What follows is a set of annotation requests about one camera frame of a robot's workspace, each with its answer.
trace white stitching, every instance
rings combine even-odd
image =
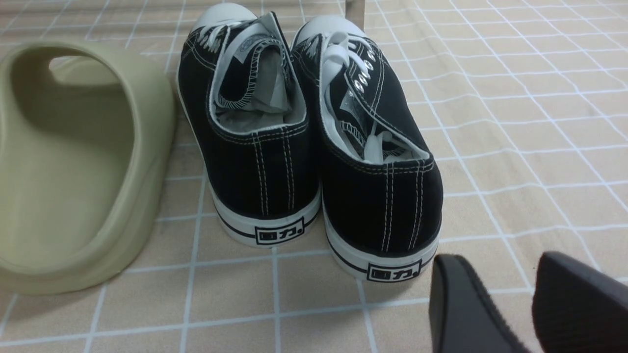
[[[288,155],[286,154],[286,139],[283,140],[283,160],[286,162],[286,182],[288,183],[288,210],[290,209],[290,198],[292,193],[290,192],[290,174],[288,173]]]
[[[266,196],[266,215],[268,212],[268,185],[266,184],[266,167],[264,166],[264,155],[262,153],[262,142],[259,141],[259,133],[257,135],[257,143],[259,143],[259,160],[262,163],[262,171],[264,172],[264,195]]]
[[[286,138],[286,144],[288,145],[288,159],[290,160],[290,180],[292,181],[292,205],[291,205],[291,210],[295,209],[295,194],[296,194],[296,190],[295,190],[295,166],[292,163],[292,151],[290,150],[290,139]]]
[[[416,228],[416,237],[414,237],[414,244],[412,247],[416,247],[416,241],[419,239],[419,230],[421,229],[421,218],[423,216],[423,175],[421,174],[421,211],[419,212],[419,225]]]
[[[416,170],[416,203],[414,204],[414,222],[412,223],[412,235],[410,236],[410,241],[408,242],[408,250],[412,248],[412,244],[414,243],[414,235],[416,234],[416,216],[419,214],[419,171]]]
[[[386,241],[386,231],[388,229],[388,165],[386,165],[386,209],[384,210],[384,236],[382,237],[382,252]]]
[[[259,203],[262,208],[262,215],[264,215],[264,194],[262,189],[262,172],[259,169],[259,157],[257,155],[257,144],[253,144],[255,149],[255,162],[257,163],[257,176],[259,177]]]
[[[388,217],[388,241],[386,242],[386,252],[388,252],[388,245],[391,243],[391,236],[393,234],[393,201],[394,201],[394,164],[391,165],[391,207],[390,214]]]

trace sneaker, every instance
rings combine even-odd
[[[183,46],[176,82],[227,233],[254,247],[306,234],[319,183],[305,98],[275,14],[209,8]]]
[[[301,27],[292,60],[317,139],[327,239],[362,280],[417,277],[436,253],[440,172],[390,64],[338,16]]]

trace metal eyelet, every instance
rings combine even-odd
[[[362,87],[362,84],[358,82],[358,80],[354,80],[354,86],[357,90],[364,93],[364,87]]]
[[[366,78],[365,78],[364,76],[362,76],[362,74],[359,74],[359,75],[357,76],[357,78],[358,78],[358,79],[360,79],[360,83],[361,83],[361,84],[363,84],[363,85],[365,85],[365,86],[369,84],[368,82],[366,82]]]

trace white rubber sole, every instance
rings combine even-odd
[[[333,258],[346,272],[358,280],[393,283],[418,277],[436,254],[438,238],[420,251],[403,258],[382,258],[360,251],[345,242],[333,228],[323,204],[327,241]]]

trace shoe tongue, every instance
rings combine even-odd
[[[290,110],[285,58],[281,42],[261,24],[253,23],[225,49],[230,60],[216,104],[224,109],[283,113]]]

